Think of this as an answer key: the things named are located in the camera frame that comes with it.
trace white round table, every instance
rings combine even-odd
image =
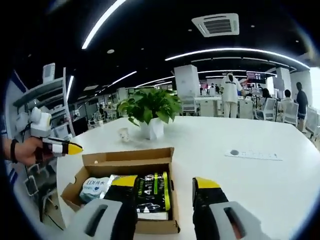
[[[117,130],[129,128],[129,143]],[[294,126],[285,123],[216,117],[177,117],[164,127],[164,137],[149,141],[126,118],[89,130],[73,142],[83,154],[174,147],[172,170],[177,190],[179,225],[174,235],[136,234],[135,240],[195,240],[192,178],[220,184],[229,201],[237,201],[260,221],[262,231],[287,240],[309,217],[320,190],[320,153]],[[228,150],[277,153],[283,161],[225,156]],[[60,197],[83,166],[82,156],[57,162],[57,190],[66,226],[75,212]]]

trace human hand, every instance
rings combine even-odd
[[[37,148],[43,148],[43,142],[41,139],[36,137],[29,137],[23,143],[17,143],[15,145],[14,153],[15,158],[19,163],[26,166],[31,166],[36,163],[35,151]],[[48,160],[54,155],[52,153],[42,154],[43,160]]]

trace black ceiling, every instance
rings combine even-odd
[[[225,47],[262,49],[297,58],[312,47],[308,37],[318,37],[313,33],[306,34],[310,23],[308,19],[303,18],[300,26],[295,23],[300,22],[298,13],[304,7],[291,5],[287,8],[279,1],[127,0],[102,25],[88,48],[82,50],[90,30],[114,2],[70,0],[55,12],[34,20],[21,36],[14,58],[15,68],[26,86],[32,88],[40,84],[43,65],[52,62],[56,63],[57,75],[62,74],[62,67],[67,67],[67,74],[75,76],[70,102],[87,95],[87,92],[83,93],[87,86],[97,84],[97,90],[102,89],[102,86],[133,71],[137,73],[104,92],[112,93],[120,87],[134,87],[170,77],[174,67],[187,64],[195,65],[198,71],[238,69],[264,72],[277,66],[276,63],[244,59],[256,58],[302,71],[304,67],[290,60],[243,51],[208,52],[170,61],[165,59],[192,51]],[[239,15],[239,35],[203,37],[191,21],[196,17],[220,13]],[[115,52],[107,54],[110,49]],[[192,62],[201,59],[209,60]],[[200,74],[199,78],[206,76],[208,74]]]

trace open cardboard box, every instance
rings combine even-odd
[[[172,173],[173,147],[104,152],[82,155],[83,167],[75,175],[75,183],[69,183],[61,195],[65,203],[74,211],[82,204],[79,194],[83,183],[90,177],[102,178],[115,175],[139,175],[166,171],[170,185],[171,209],[169,220],[138,220],[135,232],[139,234],[177,234],[179,228],[179,212],[177,194]]]

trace package of wet wipes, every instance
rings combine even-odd
[[[84,181],[79,196],[86,204],[93,199],[103,199],[110,188],[111,183],[111,177],[90,177]]]

